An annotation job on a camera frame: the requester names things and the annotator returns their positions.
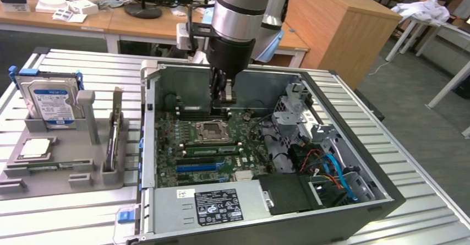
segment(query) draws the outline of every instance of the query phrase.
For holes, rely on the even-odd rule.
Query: motherboard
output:
[[[189,120],[177,112],[158,112],[158,187],[252,180],[272,172],[272,157],[257,129],[261,117],[252,110],[226,115]]]

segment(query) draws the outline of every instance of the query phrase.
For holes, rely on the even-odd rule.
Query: white box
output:
[[[78,14],[97,14],[99,12],[98,5],[89,0],[78,0],[70,2],[70,7],[73,11]]]

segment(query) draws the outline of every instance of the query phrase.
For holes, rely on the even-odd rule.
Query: gray floor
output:
[[[389,42],[373,69],[385,63]],[[37,46],[106,51],[101,39],[0,31],[0,92],[10,84],[10,65],[22,66]],[[470,140],[460,132],[470,126],[470,101],[449,94],[434,110],[425,107],[449,79],[412,53],[397,56],[360,90],[385,114],[385,125],[464,211],[470,213]]]

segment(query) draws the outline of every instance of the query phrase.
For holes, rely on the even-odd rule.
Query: monitor stand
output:
[[[162,16],[162,10],[158,6],[146,5],[146,0],[142,0],[141,3],[131,3],[125,6],[126,13],[133,17],[153,19]]]

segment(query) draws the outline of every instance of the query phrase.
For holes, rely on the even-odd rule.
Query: hard drive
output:
[[[30,117],[43,119],[49,129],[75,128],[75,119],[85,118],[77,102],[83,89],[82,77],[82,73],[50,73],[38,69],[22,69],[14,75]]]

